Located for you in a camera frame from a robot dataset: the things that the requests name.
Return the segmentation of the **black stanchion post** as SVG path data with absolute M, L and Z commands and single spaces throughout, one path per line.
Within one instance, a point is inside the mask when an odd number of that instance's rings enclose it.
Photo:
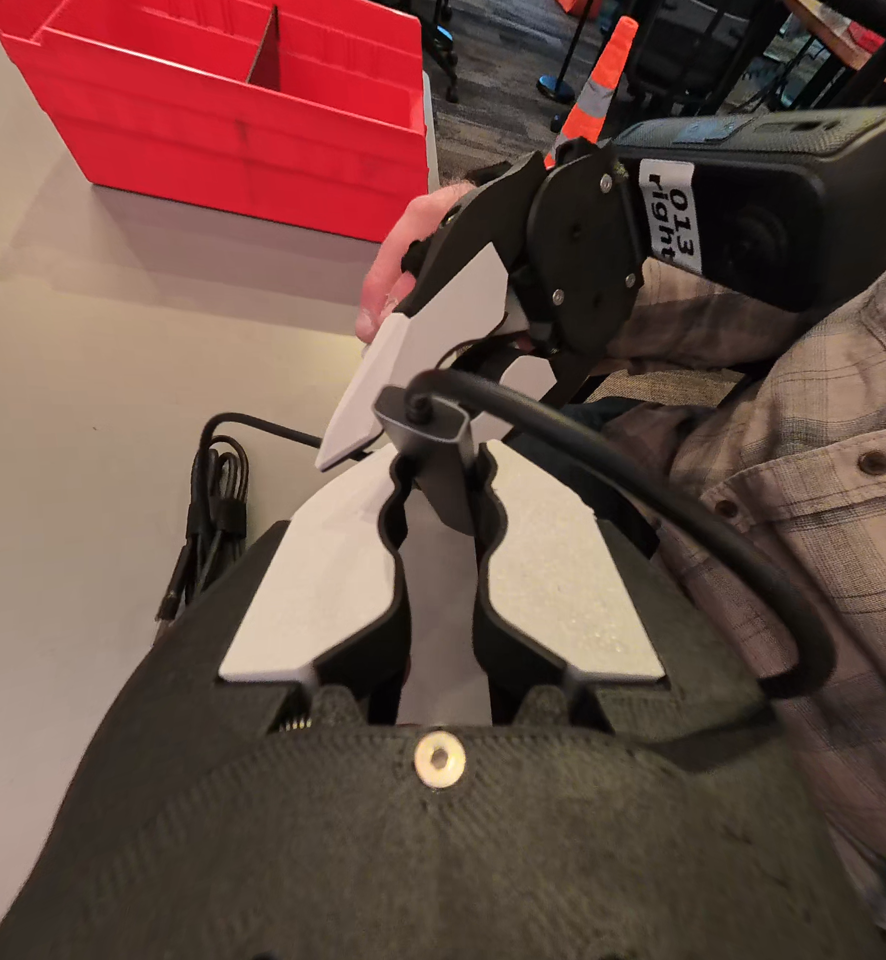
M 574 100 L 575 94 L 572 87 L 567 83 L 566 77 L 592 7 L 593 1 L 583 3 L 580 18 L 578 19 L 576 28 L 569 42 L 569 47 L 557 73 L 555 75 L 540 76 L 536 81 L 536 89 L 538 92 L 546 99 L 557 104 L 569 105 Z

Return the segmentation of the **person's right hand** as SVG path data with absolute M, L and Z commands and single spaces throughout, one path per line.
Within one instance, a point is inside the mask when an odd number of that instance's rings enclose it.
M 414 288 L 415 278 L 401 268 L 402 258 L 410 246 L 434 234 L 449 210 L 474 188 L 470 181 L 457 181 L 413 198 L 407 205 L 365 276 L 354 324 L 359 341 L 370 344 L 385 319 Z

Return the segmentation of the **red plastic bin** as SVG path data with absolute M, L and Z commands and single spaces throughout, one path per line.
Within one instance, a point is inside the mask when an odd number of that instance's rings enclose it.
M 246 84 L 279 8 L 281 91 Z M 375 2 L 0 1 L 97 186 L 382 242 L 427 192 L 417 18 Z

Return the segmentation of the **black office chair base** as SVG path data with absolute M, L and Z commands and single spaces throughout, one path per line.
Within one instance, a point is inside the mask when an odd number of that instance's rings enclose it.
M 459 103 L 459 86 L 456 73 L 458 55 L 449 21 L 451 20 L 451 5 L 449 1 L 434 1 L 432 17 L 426 19 L 417 16 L 421 27 L 422 49 L 434 63 L 442 70 L 447 78 L 445 98 L 450 104 Z

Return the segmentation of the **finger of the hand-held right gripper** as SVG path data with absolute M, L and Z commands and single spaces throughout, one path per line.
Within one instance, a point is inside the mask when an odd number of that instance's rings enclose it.
M 329 420 L 317 470 L 330 470 L 377 438 L 382 428 L 374 405 L 385 386 L 404 387 L 460 346 L 493 334 L 504 319 L 507 289 L 508 271 L 487 244 L 414 317 L 389 316 Z
M 491 379 L 500 386 L 516 391 L 534 401 L 540 401 L 556 386 L 557 380 L 549 360 L 536 356 L 518 356 L 499 375 Z M 506 420 L 489 412 L 473 414 L 471 431 L 473 443 L 481 445 L 504 440 L 513 430 Z

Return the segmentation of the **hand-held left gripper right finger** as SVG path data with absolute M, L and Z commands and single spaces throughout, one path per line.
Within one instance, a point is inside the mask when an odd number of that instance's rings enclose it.
M 596 685 L 667 674 L 593 509 L 501 440 L 478 449 L 474 656 L 496 724 L 537 687 L 570 705 Z

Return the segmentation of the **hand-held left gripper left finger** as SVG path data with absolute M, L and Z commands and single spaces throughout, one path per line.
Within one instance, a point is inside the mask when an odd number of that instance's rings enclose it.
M 398 721 L 411 654 L 401 545 L 412 472 L 383 446 L 322 486 L 286 526 L 218 668 L 228 684 L 325 686 Z

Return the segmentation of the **person's right forearm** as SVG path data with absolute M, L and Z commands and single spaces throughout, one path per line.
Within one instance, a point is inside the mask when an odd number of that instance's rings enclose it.
M 816 370 L 873 361 L 886 354 L 886 271 L 835 309 L 789 313 L 704 278 L 649 260 L 630 318 L 607 346 L 633 371 L 679 367 L 733 369 L 781 361 Z

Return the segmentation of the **orange traffic cone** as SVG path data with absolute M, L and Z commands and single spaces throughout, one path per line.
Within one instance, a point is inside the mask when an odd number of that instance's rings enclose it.
M 559 151 L 570 141 L 583 138 L 595 144 L 600 138 L 638 30 L 639 23 L 634 18 L 622 16 L 618 19 L 590 77 L 545 156 L 546 170 L 557 165 Z

